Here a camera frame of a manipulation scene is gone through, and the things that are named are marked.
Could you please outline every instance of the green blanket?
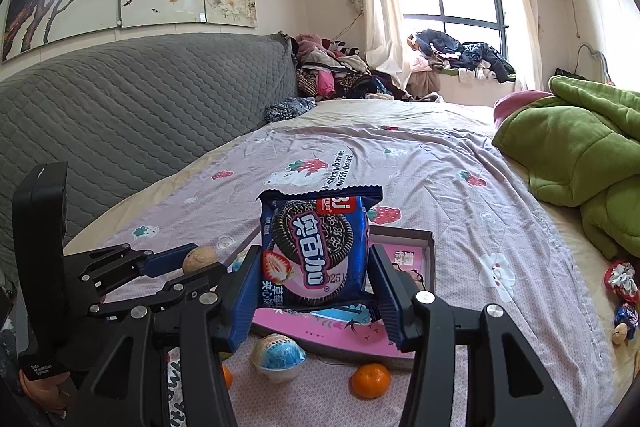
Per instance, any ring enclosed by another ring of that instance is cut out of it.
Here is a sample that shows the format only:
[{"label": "green blanket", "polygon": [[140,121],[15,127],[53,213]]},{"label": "green blanket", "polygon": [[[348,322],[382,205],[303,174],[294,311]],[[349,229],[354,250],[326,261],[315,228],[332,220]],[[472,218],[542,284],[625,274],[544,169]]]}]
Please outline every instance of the green blanket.
[{"label": "green blanket", "polygon": [[529,169],[536,198],[580,206],[607,258],[640,257],[640,93],[565,76],[549,87],[554,96],[512,114],[494,145]]}]

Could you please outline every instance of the box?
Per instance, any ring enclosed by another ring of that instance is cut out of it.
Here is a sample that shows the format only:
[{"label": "box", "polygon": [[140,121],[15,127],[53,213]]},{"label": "box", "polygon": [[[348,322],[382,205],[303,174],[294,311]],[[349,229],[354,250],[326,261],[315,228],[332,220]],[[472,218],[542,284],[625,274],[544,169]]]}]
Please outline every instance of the box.
[{"label": "box", "polygon": [[[426,230],[396,227],[369,227],[370,244],[383,245],[397,269],[409,271],[416,291],[433,292],[433,234]],[[349,362],[381,362],[387,367],[410,369],[413,353],[400,353],[386,336],[381,321],[371,323],[363,305],[350,305],[312,313],[283,309],[258,309],[252,331],[259,335],[282,333],[295,339],[303,349]]]}]

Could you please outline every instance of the cookie package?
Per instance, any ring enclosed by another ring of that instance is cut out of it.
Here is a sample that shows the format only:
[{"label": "cookie package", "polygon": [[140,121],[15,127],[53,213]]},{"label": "cookie package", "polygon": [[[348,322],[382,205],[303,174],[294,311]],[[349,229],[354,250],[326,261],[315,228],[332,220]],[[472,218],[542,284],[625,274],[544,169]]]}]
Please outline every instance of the cookie package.
[{"label": "cookie package", "polygon": [[367,211],[382,187],[286,195],[262,202],[262,306],[313,311],[367,303]]}]

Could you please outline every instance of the gray quilted headboard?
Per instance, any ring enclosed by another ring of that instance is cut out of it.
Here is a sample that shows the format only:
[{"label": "gray quilted headboard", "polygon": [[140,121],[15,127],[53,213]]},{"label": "gray quilted headboard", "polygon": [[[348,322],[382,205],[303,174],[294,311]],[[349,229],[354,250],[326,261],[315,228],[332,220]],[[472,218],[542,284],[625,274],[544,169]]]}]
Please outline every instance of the gray quilted headboard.
[{"label": "gray quilted headboard", "polygon": [[114,204],[264,124],[296,95],[286,35],[182,34],[51,58],[0,82],[0,268],[17,280],[15,187],[68,162],[70,240]]}]

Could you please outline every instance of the silver bolt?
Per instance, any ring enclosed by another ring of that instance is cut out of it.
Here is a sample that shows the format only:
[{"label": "silver bolt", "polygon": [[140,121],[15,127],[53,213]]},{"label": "silver bolt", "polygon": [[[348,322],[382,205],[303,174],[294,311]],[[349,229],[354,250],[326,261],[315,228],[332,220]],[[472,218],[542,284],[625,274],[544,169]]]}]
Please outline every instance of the silver bolt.
[{"label": "silver bolt", "polygon": [[141,319],[146,315],[146,306],[136,306],[131,310],[131,316],[134,319]]},{"label": "silver bolt", "polygon": [[214,304],[218,300],[218,296],[213,292],[205,292],[198,299],[202,304]]},{"label": "silver bolt", "polygon": [[415,299],[422,304],[431,304],[436,299],[436,296],[431,292],[420,291],[415,294]]},{"label": "silver bolt", "polygon": [[504,315],[504,310],[502,309],[502,306],[498,306],[498,304],[489,304],[486,307],[486,312],[492,317],[495,317],[496,319],[499,319]]}]

